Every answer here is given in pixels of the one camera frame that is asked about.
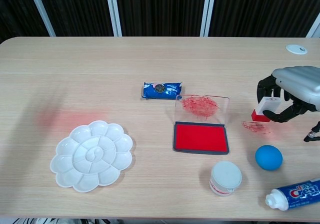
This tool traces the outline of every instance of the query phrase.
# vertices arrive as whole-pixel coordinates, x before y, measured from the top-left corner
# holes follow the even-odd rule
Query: clear plastic lid
[[[226,125],[230,99],[212,95],[178,95],[174,118],[181,122]]]

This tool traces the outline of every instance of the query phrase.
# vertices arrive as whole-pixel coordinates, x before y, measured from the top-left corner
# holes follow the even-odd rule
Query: black curtain
[[[33,0],[0,0],[0,43],[18,36],[49,36]]]
[[[107,0],[42,0],[57,36],[113,36]]]
[[[209,36],[305,37],[320,0],[214,0]]]
[[[117,0],[123,36],[199,36],[205,0]]]

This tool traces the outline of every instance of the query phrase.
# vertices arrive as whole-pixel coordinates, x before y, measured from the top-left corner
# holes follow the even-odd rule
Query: red ink pad
[[[176,151],[226,155],[229,153],[223,124],[176,122],[173,148]]]

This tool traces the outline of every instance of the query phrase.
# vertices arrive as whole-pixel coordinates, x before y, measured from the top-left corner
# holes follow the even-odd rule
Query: toothpaste cap
[[[289,204],[288,200],[286,199],[285,195],[277,190],[273,189],[269,195],[266,195],[266,204],[270,206],[272,209],[279,209],[279,210],[288,210]]]

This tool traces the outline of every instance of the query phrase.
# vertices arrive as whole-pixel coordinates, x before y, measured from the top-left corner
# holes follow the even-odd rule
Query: flower-shaped palette
[[[130,166],[132,144],[120,125],[97,120],[78,126],[60,141],[50,169],[59,186],[88,192],[114,183]]]

